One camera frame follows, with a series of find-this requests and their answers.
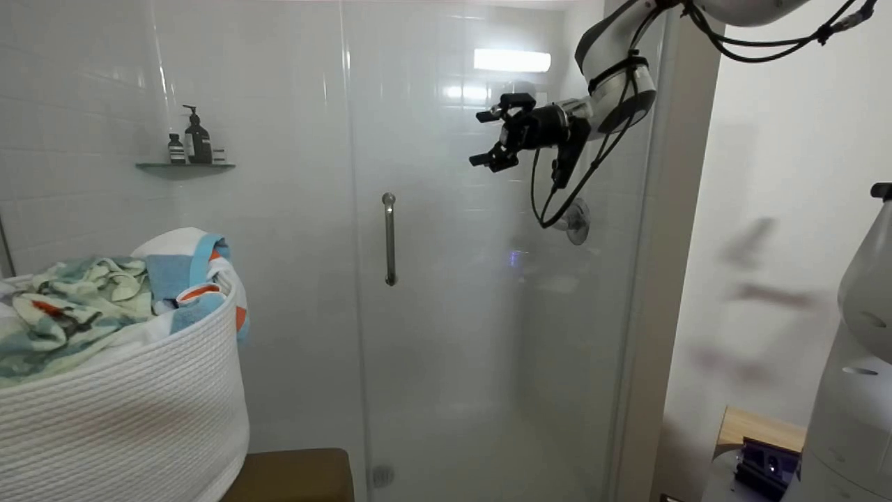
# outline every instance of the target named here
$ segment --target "white basket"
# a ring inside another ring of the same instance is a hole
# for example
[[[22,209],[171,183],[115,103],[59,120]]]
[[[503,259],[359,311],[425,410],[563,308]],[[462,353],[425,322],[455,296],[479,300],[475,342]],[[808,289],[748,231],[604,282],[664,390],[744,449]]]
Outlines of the white basket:
[[[146,353],[0,390],[2,502],[217,499],[245,453],[231,300]]]

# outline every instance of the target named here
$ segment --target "soap dispenser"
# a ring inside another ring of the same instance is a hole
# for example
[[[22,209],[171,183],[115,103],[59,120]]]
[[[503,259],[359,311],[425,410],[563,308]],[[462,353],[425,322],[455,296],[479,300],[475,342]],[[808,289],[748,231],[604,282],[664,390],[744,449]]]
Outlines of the soap dispenser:
[[[211,164],[211,137],[202,128],[197,110],[191,103],[184,110],[191,110],[186,157],[192,164]]]

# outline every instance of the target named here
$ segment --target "glass panel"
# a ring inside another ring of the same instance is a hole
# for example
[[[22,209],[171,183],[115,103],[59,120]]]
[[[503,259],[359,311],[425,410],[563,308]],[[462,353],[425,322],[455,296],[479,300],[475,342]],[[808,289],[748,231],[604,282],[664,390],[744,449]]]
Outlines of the glass panel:
[[[585,92],[572,50],[597,21],[582,0],[345,3],[376,502],[585,502],[609,489],[649,125],[585,191],[582,245],[536,227],[531,157],[500,177],[468,167],[500,135],[475,113],[500,92]]]

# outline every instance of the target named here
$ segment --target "bottle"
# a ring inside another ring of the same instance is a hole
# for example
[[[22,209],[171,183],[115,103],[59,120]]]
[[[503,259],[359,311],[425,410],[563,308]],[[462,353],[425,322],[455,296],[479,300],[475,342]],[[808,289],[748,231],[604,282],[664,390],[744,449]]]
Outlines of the bottle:
[[[186,148],[178,142],[178,135],[167,135],[167,162],[186,164]]]
[[[186,157],[192,164],[211,164],[211,137],[202,128],[197,110],[184,103],[191,116],[191,128],[186,128]]]
[[[220,146],[211,146],[211,164],[225,164],[225,152]]]

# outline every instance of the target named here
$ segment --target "floor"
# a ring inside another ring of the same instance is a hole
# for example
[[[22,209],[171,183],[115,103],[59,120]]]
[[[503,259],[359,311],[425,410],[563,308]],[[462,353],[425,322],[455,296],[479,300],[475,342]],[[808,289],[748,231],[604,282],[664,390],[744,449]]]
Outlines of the floor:
[[[582,484],[518,414],[427,414],[373,427],[373,502],[585,502]]]
[[[348,456],[341,449],[249,456],[223,502],[354,502]]]

